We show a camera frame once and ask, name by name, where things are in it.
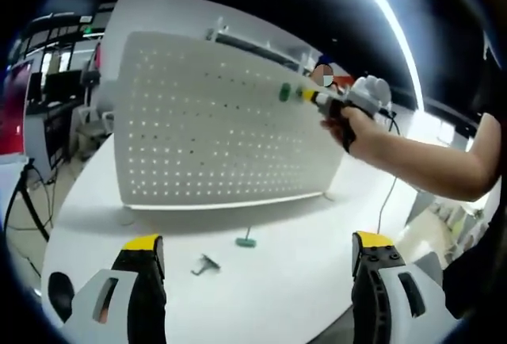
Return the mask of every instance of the chair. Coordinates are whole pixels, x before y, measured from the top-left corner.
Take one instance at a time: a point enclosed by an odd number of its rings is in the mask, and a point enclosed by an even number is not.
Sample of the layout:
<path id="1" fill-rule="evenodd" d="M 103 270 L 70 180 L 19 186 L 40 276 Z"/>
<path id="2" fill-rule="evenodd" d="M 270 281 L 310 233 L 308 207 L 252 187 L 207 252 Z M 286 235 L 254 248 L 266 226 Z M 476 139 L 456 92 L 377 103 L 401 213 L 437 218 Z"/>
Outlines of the chair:
<path id="1" fill-rule="evenodd" d="M 81 106 L 77 109 L 81 124 L 76 132 L 83 138 L 78 152 L 82 160 L 87 160 L 112 134 L 114 129 L 114 113 L 105 112 L 99 117 L 93 106 Z"/>

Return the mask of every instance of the wall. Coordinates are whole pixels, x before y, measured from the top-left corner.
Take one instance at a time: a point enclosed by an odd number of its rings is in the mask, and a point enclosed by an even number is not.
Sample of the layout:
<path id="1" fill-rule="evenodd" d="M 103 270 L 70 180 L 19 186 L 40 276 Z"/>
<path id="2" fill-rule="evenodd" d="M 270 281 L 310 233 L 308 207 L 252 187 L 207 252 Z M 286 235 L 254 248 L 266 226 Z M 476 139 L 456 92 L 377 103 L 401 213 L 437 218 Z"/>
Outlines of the wall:
<path id="1" fill-rule="evenodd" d="M 228 26 L 227 33 L 269 45 L 287 55 L 310 46 L 296 36 L 242 11 L 203 0 L 118 0 L 102 40 L 104 80 L 118 76 L 127 36 L 134 31 L 169 32 L 204 39 L 219 17 Z"/>

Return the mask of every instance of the hand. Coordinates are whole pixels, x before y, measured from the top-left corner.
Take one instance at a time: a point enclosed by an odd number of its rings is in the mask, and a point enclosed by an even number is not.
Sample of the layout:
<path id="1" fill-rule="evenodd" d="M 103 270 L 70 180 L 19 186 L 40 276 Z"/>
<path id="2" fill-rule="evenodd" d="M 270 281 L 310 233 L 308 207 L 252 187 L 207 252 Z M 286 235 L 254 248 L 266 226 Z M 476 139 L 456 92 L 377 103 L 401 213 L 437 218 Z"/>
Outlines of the hand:
<path id="1" fill-rule="evenodd" d="M 349 120 L 356 139 L 350 145 L 350 154 L 358 159 L 366 160 L 368 153 L 375 146 L 378 136 L 387 134 L 374 120 L 358 108 L 344 108 L 341 115 Z M 328 130 L 338 144 L 343 146 L 343 129 L 334 119 L 321 121 L 320 125 Z"/>

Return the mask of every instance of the floor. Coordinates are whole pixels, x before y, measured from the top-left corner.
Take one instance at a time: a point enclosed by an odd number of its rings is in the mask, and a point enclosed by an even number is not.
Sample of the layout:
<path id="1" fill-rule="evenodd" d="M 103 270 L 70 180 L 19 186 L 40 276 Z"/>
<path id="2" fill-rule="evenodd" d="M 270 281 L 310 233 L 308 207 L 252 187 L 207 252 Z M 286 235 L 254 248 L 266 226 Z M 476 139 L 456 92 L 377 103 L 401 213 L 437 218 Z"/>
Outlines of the floor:
<path id="1" fill-rule="evenodd" d="M 85 165 L 78 159 L 72 159 L 71 162 L 61 166 L 56 183 L 46 186 L 48 195 L 40 184 L 31 187 L 30 197 L 40 219 L 43 223 L 46 223 L 49 234 L 51 234 L 51 222 L 53 224 L 57 222 L 59 209 L 76 177 L 79 176 Z M 51 208 L 51 205 L 54 205 L 54 212 L 51 221 L 48 221 L 50 215 L 48 208 Z M 414 262 L 434 250 L 438 255 L 441 267 L 445 268 L 448 265 L 445 260 L 445 253 L 451 246 L 448 229 L 438 217 L 430 212 L 423 211 L 419 216 L 412 219 L 400 236 L 395 238 L 395 242 L 398 251 L 406 262 Z M 40 276 L 38 273 L 41 273 L 42 270 L 46 242 L 35 228 L 29 211 L 20 196 L 15 200 L 11 210 L 8 244 L 20 278 L 27 286 L 40 290 Z M 353 342 L 351 310 L 346 312 L 327 331 L 311 343 L 326 344 L 334 342 Z"/>

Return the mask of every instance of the pegboard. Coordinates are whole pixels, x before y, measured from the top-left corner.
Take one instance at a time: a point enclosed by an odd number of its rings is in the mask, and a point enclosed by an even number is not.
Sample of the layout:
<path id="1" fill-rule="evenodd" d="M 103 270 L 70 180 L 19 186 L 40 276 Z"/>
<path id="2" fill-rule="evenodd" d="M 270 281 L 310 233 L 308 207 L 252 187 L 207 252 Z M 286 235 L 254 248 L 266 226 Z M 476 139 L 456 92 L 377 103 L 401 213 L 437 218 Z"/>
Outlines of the pegboard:
<path id="1" fill-rule="evenodd" d="M 325 192 L 343 150 L 314 105 L 279 101 L 284 82 L 314 86 L 237 48 L 132 33 L 115 113 L 122 201 L 182 206 Z"/>

